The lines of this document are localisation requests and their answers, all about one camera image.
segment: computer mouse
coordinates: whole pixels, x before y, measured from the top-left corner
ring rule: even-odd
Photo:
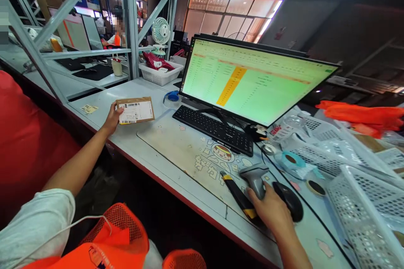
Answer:
[[[269,156],[273,156],[275,154],[274,148],[272,146],[270,146],[269,144],[264,144],[262,146],[262,151]]]
[[[288,186],[279,182],[272,182],[272,187],[277,195],[285,202],[290,211],[292,220],[300,222],[303,219],[303,206],[299,197]]]

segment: spreadsheet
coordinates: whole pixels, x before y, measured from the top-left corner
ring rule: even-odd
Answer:
[[[181,91],[268,126],[336,69],[196,39]]]

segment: cable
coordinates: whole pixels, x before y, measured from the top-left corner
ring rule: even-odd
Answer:
[[[45,244],[47,244],[48,242],[50,242],[51,240],[53,240],[56,236],[58,236],[59,234],[61,234],[62,232],[65,232],[66,230],[72,228],[73,226],[76,226],[78,223],[84,221],[85,219],[100,219],[103,218],[108,226],[109,226],[109,236],[111,236],[112,234],[112,226],[110,224],[110,222],[106,219],[105,216],[85,216],[81,219],[79,219],[78,221],[74,222],[73,224],[67,226],[66,228],[63,228],[62,230],[60,230],[59,232],[57,232],[56,234],[54,234],[50,239],[48,239],[46,242],[44,242],[43,244],[41,244],[40,246],[36,247],[33,251],[31,251],[30,253],[28,253],[27,255],[23,256],[22,258],[20,258],[18,261],[16,261],[14,264],[12,264],[10,267],[8,267],[7,269],[13,269],[15,268],[17,265],[19,265],[23,260],[25,260],[26,258],[28,258],[30,255],[32,255],[33,253],[35,253],[37,250],[39,250],[40,248],[42,248]]]
[[[238,122],[235,118],[231,117],[240,127],[241,129],[244,130],[244,127],[240,124],[240,122]],[[261,150],[261,157],[262,157],[262,161],[265,164],[264,161],[264,152],[262,150],[262,148],[258,145],[257,142],[254,142],[254,144],[258,147],[259,150]],[[284,174],[281,172],[281,170],[275,165],[275,163],[268,157],[267,154],[265,154],[266,158],[271,162],[272,166],[274,166],[276,168],[276,170],[279,172],[279,174],[285,179],[285,181],[287,181],[290,184],[290,181],[287,179],[287,177],[284,176]],[[273,175],[273,177],[276,179],[277,182],[278,179],[276,178],[276,176],[271,172],[271,170],[269,170],[269,172]],[[349,265],[351,266],[351,268],[356,269],[354,264],[352,263],[352,261],[350,260],[350,258],[346,255],[345,251],[343,250],[343,248],[341,247],[341,245],[338,243],[338,241],[336,240],[336,238],[334,237],[334,235],[331,233],[331,231],[328,229],[328,227],[326,226],[326,224],[321,220],[321,218],[319,217],[319,215],[314,211],[314,209],[310,206],[310,204],[304,199],[304,197],[296,190],[296,188],[294,186],[291,186],[292,189],[294,190],[294,192],[299,196],[299,198],[307,205],[307,207],[311,210],[311,212],[314,214],[314,216],[318,219],[318,221],[321,223],[321,225],[323,225],[323,227],[325,228],[325,230],[328,232],[328,234],[330,235],[330,237],[332,238],[332,240],[335,242],[335,244],[337,245],[338,249],[341,251],[341,253],[344,255],[345,259],[347,260],[347,262],[349,263]]]

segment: orange highlighted column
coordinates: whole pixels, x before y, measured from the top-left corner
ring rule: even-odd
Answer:
[[[230,76],[230,79],[227,81],[226,86],[224,87],[222,93],[216,104],[225,106],[232,93],[236,89],[237,85],[240,83],[241,78],[244,76],[247,70],[241,67],[236,66],[235,70]]]

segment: hand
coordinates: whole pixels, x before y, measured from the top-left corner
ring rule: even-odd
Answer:
[[[121,115],[121,113],[123,113],[124,108],[121,107],[115,110],[116,105],[117,105],[116,101],[111,104],[111,108],[109,109],[109,113],[105,120],[105,123],[100,129],[105,130],[108,137],[115,132],[115,129],[117,128],[119,122],[119,116]]]
[[[247,193],[257,214],[275,237],[280,233],[295,232],[293,220],[286,204],[267,182],[263,181],[263,184],[266,192],[262,200],[257,198],[251,188],[247,188]]]

